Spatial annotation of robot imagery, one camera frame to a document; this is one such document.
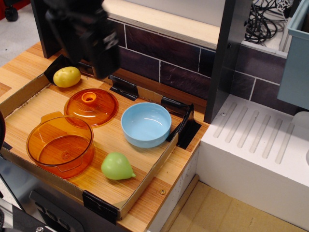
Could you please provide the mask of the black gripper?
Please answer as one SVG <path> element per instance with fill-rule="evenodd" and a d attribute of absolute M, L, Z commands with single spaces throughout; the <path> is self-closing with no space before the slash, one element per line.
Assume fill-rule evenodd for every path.
<path fill-rule="evenodd" d="M 46 0 L 46 20 L 73 62 L 85 60 L 95 77 L 104 79 L 120 68 L 119 39 L 101 0 Z"/>

